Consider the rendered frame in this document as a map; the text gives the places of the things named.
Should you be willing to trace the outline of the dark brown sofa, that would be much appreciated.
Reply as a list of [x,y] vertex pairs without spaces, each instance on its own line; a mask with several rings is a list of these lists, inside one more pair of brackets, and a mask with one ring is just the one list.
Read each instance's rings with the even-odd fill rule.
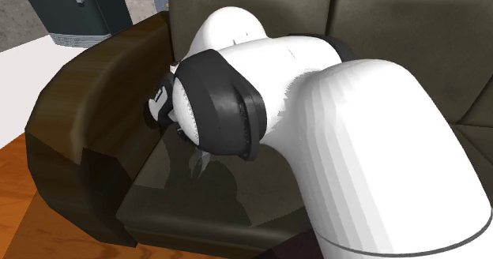
[[173,123],[143,118],[170,68],[218,9],[256,16],[270,38],[324,36],[355,59],[406,68],[464,149],[493,207],[493,0],[170,0],[160,12],[67,62],[25,128],[40,196],[94,239],[251,259],[313,230],[288,161],[260,145],[253,160],[198,149]]

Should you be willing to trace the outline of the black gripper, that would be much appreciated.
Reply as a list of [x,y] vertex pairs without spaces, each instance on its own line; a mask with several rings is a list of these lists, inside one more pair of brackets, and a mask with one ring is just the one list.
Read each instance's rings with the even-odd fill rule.
[[[155,118],[152,116],[152,113],[150,111],[149,104],[144,103],[143,118],[147,127],[150,128],[151,130],[158,130],[161,137],[166,133],[167,129],[173,123],[176,123],[177,124],[175,128],[176,134],[183,141],[187,141],[187,136],[183,132],[181,126],[178,124],[174,110],[172,108],[161,109],[160,112],[158,113],[158,119],[155,120]],[[196,149],[189,160],[190,177],[198,178],[200,176],[200,173],[203,173],[207,168],[210,162],[210,158],[211,158],[210,153],[201,152],[200,149]]]

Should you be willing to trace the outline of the dark robot stand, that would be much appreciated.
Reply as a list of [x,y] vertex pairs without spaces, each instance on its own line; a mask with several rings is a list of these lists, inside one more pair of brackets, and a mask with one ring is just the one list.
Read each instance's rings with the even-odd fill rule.
[[324,259],[313,230],[300,233],[251,259]]

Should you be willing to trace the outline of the dark blue-grey refrigerator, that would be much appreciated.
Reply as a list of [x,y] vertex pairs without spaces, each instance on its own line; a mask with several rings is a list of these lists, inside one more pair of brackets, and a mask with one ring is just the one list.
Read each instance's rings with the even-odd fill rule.
[[92,47],[132,25],[125,0],[29,0],[55,44]]

